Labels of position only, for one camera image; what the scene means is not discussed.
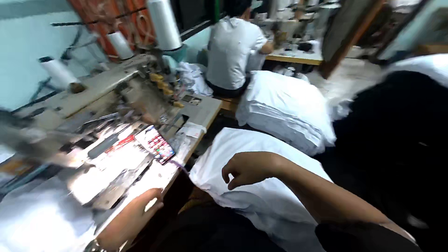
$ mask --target black cloth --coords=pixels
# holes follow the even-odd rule
[[[327,252],[421,252],[403,236],[370,223],[323,223],[315,233]],[[218,205],[196,206],[181,212],[150,249],[174,251],[284,252],[244,216]]]
[[[150,252],[284,252],[244,216],[218,205],[181,212],[157,237]]]
[[[314,156],[330,178],[381,210],[424,251],[443,246],[439,198],[448,151],[448,89],[399,71],[361,93],[348,117],[333,123],[333,148]],[[429,228],[409,224],[412,215]]]
[[[222,87],[218,87],[213,85],[208,80],[206,80],[206,83],[213,90],[213,96],[218,96],[222,98],[236,98],[240,97],[244,93],[244,91],[246,90],[247,86],[250,83],[250,78],[246,78],[246,82],[244,82],[243,86],[241,86],[238,89],[225,89]]]
[[[421,252],[407,238],[373,223],[322,223],[315,232],[327,252]]]

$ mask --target industrial sewing machine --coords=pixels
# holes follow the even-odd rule
[[[58,176],[81,204],[109,209],[153,159],[128,136],[151,124],[169,139],[188,119],[179,113],[182,84],[175,73],[160,72],[156,57],[136,55],[84,80],[80,93],[63,91],[16,112],[26,123],[2,123],[0,141],[18,155],[63,167]],[[115,133],[117,143],[92,156]]]

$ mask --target white t-shirt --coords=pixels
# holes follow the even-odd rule
[[[225,89],[242,87],[250,51],[260,50],[266,42],[255,24],[237,17],[221,19],[211,31],[207,80]]]

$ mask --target wooden table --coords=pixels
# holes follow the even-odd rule
[[[318,41],[310,41],[310,43],[313,43],[314,45],[314,52],[312,53],[297,50],[297,45],[285,44],[282,48],[277,49],[273,53],[267,55],[266,59],[271,61],[320,65],[320,63],[323,61],[320,43]],[[285,51],[285,47],[287,46],[291,46],[292,50]]]

